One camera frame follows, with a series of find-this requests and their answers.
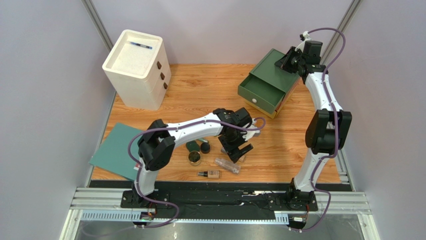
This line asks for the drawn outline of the clear plastic tube bottle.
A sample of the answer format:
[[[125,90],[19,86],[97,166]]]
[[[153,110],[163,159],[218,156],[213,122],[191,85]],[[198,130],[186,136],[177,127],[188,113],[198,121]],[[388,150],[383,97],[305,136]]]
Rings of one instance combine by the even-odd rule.
[[[221,168],[223,168],[223,169],[225,169],[225,170],[227,170],[227,171],[229,171],[229,172],[231,172],[235,175],[238,175],[240,173],[240,170],[241,170],[240,165],[233,163],[230,160],[226,160],[224,158],[216,158],[214,160],[214,163],[216,165],[218,165],[219,167],[221,167]]]

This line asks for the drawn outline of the black round jar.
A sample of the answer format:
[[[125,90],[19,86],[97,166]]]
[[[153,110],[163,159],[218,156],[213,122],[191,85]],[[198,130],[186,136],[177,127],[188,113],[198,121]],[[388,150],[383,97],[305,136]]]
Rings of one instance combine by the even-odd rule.
[[[203,142],[203,143],[201,143],[201,145],[200,145],[200,151],[201,151],[203,154],[208,154],[208,153],[211,151],[211,146],[210,146],[210,144],[209,144],[209,143],[207,143],[207,142]]]

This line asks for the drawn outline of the green top drawer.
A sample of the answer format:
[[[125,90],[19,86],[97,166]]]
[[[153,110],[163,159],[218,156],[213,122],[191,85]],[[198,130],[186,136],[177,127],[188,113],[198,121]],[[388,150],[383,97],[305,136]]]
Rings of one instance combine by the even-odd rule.
[[[253,74],[249,74],[238,86],[237,93],[249,104],[274,119],[286,93]]]

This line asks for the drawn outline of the beige foundation bottle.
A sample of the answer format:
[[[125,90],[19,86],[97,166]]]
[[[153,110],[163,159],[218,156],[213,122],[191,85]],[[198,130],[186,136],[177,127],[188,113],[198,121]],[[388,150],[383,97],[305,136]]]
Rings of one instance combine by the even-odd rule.
[[[221,177],[221,171],[220,170],[200,171],[197,173],[197,176],[206,177],[209,179],[219,179]]]

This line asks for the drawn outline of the gold mirrored round tin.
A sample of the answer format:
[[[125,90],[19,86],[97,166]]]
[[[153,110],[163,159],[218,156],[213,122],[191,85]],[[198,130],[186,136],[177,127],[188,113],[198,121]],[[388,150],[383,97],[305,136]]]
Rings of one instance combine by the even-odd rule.
[[[188,154],[189,164],[192,166],[199,166],[202,162],[201,154],[199,151],[191,151]]]

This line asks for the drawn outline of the dark green round compact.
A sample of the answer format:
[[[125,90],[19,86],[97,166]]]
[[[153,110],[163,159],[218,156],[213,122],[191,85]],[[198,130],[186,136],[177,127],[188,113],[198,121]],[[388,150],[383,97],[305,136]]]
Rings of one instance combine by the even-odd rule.
[[[195,140],[187,142],[185,147],[190,153],[199,152],[201,150],[200,145]]]

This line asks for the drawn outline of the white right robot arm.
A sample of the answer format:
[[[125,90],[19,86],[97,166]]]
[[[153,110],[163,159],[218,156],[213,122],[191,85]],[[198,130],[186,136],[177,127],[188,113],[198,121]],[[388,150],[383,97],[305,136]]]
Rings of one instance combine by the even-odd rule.
[[[352,122],[351,112],[344,111],[334,96],[328,68],[320,63],[322,46],[320,41],[305,39],[275,63],[302,78],[316,109],[305,133],[307,155],[286,192],[292,208],[313,202],[317,180],[327,161],[343,148]]]

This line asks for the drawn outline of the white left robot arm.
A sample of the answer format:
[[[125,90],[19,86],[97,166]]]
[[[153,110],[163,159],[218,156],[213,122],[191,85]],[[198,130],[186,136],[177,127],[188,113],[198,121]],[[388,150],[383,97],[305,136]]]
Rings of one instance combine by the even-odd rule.
[[[178,123],[155,120],[127,144],[127,154],[138,164],[134,190],[146,199],[155,189],[158,172],[167,166],[174,150],[200,138],[217,137],[229,159],[236,163],[253,149],[248,141],[265,127],[263,117],[252,118],[244,108],[217,108],[205,116]]]

